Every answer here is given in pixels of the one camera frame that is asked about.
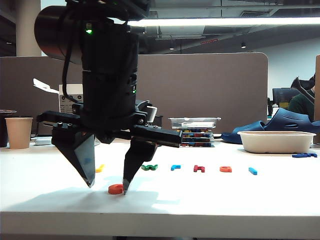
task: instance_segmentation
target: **white paper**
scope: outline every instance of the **white paper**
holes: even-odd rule
[[[49,93],[59,94],[58,90],[51,89],[48,84],[45,84],[44,82],[39,81],[36,78],[33,79],[33,86]]]

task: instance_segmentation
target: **gray partition wall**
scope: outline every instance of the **gray partition wall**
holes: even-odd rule
[[[58,89],[63,63],[45,56],[0,57],[0,109],[34,118],[58,111],[58,95],[34,87],[33,78]],[[166,129],[170,117],[221,117],[215,132],[229,132],[267,118],[267,74],[263,53],[139,55],[137,99],[158,107]],[[82,83],[82,66],[71,63],[67,79]]]
[[[263,53],[140,55],[137,98],[168,118],[221,117],[215,133],[267,119],[268,59]]]
[[[16,110],[17,115],[32,116],[32,133],[36,132],[35,117],[44,111],[59,111],[55,93],[45,92],[33,85],[33,79],[59,90],[64,62],[47,56],[0,57],[0,109]],[[82,67],[70,63],[68,83],[82,83]],[[50,134],[51,128],[40,127],[40,133]]]

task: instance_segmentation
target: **green shirt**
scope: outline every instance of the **green shirt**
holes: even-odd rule
[[[315,94],[311,89],[307,92],[312,97],[315,97]],[[306,114],[311,121],[314,120],[315,106],[302,93],[294,96],[290,100],[288,110],[298,114]]]

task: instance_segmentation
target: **blue crocs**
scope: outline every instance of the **blue crocs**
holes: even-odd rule
[[[308,133],[320,133],[320,120],[311,122],[306,114],[296,113],[279,108],[273,118],[264,124],[256,121],[245,126],[236,127],[232,132],[223,132],[221,138],[233,144],[242,144],[240,131],[299,131]]]

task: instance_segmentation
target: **paper cup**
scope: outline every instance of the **paper cup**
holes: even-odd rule
[[[33,117],[6,117],[6,128],[11,149],[27,149]]]

